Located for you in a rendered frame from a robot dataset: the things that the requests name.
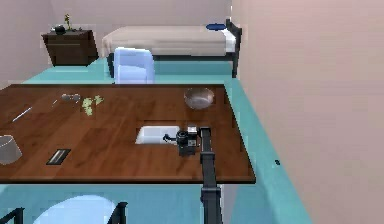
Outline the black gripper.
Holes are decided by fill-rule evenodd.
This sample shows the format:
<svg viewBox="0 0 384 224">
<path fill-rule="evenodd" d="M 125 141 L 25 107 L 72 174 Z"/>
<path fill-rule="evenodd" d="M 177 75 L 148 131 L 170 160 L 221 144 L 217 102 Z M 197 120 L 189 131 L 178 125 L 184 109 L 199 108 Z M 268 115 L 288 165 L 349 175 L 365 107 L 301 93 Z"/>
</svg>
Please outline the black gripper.
<svg viewBox="0 0 384 224">
<path fill-rule="evenodd" d="M 187 131 L 178 131 L 176 136 L 171 136 L 165 134 L 163 139 L 168 143 L 176 143 L 178 146 L 178 152 L 180 156 L 186 156 L 188 152 L 188 132 Z"/>
</svg>

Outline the grey metal bowl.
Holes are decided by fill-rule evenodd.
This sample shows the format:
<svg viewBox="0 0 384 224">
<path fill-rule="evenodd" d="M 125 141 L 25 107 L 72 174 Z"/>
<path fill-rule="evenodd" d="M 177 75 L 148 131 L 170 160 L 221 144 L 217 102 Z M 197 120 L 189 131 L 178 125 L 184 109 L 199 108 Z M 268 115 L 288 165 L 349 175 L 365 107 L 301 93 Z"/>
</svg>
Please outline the grey metal bowl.
<svg viewBox="0 0 384 224">
<path fill-rule="evenodd" d="M 194 110 L 208 108 L 214 101 L 215 94 L 208 88 L 189 88 L 184 93 L 186 105 Z"/>
</svg>

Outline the brown wooden table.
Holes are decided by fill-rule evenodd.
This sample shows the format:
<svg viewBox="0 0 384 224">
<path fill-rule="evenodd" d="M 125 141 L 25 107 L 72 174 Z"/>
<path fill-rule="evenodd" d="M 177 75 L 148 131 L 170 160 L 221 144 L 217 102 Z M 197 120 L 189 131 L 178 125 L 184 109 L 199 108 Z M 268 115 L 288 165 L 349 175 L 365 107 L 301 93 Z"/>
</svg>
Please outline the brown wooden table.
<svg viewBox="0 0 384 224">
<path fill-rule="evenodd" d="M 181 157 L 172 144 L 140 145 L 145 125 L 209 127 L 221 184 L 256 180 L 243 144 L 229 92 L 210 85 L 213 104 L 195 111 L 184 102 L 185 84 L 11 85 L 0 91 L 0 135 L 12 135 L 22 151 L 0 165 L 0 183 L 199 183 L 199 155 Z M 61 99 L 79 94 L 78 102 Z M 87 116 L 84 98 L 104 101 Z M 17 121 L 12 119 L 32 109 Z M 47 165 L 57 149 L 71 152 L 61 165 Z"/>
</svg>

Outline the pale green lettuce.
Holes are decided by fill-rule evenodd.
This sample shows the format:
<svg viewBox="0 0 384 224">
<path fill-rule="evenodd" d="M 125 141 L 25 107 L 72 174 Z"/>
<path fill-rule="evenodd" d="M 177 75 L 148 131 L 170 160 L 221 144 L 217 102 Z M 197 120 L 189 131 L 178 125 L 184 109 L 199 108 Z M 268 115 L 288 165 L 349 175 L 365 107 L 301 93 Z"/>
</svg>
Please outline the pale green lettuce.
<svg viewBox="0 0 384 224">
<path fill-rule="evenodd" d="M 100 95 L 96 95 L 93 98 L 84 98 L 82 102 L 82 108 L 87 116 L 93 115 L 93 107 L 99 105 L 104 99 Z"/>
</svg>

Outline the bed with beige cover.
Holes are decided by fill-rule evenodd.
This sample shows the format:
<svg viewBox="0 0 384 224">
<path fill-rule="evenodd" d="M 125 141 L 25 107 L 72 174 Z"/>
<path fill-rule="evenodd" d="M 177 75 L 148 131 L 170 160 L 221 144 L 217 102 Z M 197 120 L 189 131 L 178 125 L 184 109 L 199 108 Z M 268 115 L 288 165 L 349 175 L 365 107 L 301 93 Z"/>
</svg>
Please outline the bed with beige cover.
<svg viewBox="0 0 384 224">
<path fill-rule="evenodd" d="M 114 52 L 118 47 L 147 49 L 155 61 L 231 61 L 232 77 L 238 74 L 242 29 L 230 18 L 226 29 L 210 31 L 198 26 L 126 26 L 102 38 L 101 56 L 114 76 Z"/>
</svg>

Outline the black remote control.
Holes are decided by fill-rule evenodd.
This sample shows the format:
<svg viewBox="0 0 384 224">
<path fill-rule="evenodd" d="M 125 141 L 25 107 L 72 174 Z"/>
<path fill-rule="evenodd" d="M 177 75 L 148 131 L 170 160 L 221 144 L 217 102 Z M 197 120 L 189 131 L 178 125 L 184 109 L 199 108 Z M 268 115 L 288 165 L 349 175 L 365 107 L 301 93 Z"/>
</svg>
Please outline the black remote control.
<svg viewBox="0 0 384 224">
<path fill-rule="evenodd" d="M 61 165 L 70 152 L 70 149 L 57 149 L 47 161 L 47 165 Z"/>
</svg>

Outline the light blue round chair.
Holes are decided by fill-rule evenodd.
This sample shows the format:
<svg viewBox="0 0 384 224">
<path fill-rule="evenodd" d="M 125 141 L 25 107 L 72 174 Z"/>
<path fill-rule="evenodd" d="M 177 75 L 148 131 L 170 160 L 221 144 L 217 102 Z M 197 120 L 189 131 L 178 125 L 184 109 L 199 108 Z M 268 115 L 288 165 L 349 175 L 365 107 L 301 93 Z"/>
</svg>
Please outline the light blue round chair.
<svg viewBox="0 0 384 224">
<path fill-rule="evenodd" d="M 117 204 L 97 195 L 80 195 L 66 200 L 34 199 L 27 202 L 37 215 L 31 224 L 127 224 L 127 202 Z M 27 224 L 25 203 L 0 216 L 0 224 Z"/>
</svg>

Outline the dark brown nightstand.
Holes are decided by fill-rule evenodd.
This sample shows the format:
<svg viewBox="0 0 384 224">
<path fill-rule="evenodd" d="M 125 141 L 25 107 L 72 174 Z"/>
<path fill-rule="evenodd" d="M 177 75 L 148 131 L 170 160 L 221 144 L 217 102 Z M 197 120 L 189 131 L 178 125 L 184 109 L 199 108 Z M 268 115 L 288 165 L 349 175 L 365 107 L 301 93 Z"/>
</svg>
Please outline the dark brown nightstand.
<svg viewBox="0 0 384 224">
<path fill-rule="evenodd" d="M 53 66 L 88 66 L 99 58 L 91 30 L 42 34 Z"/>
</svg>

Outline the thin white stick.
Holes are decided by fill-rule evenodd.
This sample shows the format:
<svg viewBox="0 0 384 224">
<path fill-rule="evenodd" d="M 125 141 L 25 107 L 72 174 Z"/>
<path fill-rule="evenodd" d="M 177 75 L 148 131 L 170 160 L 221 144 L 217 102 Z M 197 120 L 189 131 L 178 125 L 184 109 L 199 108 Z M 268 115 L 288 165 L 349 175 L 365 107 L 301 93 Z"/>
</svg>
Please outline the thin white stick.
<svg viewBox="0 0 384 224">
<path fill-rule="evenodd" d="M 29 108 L 27 108 L 26 110 L 24 110 L 22 113 L 20 113 L 20 114 L 17 115 L 15 118 L 13 118 L 13 119 L 12 119 L 12 122 L 17 121 L 19 118 L 21 118 L 21 117 L 24 116 L 26 113 L 28 113 L 31 109 L 32 109 L 32 107 L 29 107 Z"/>
</svg>

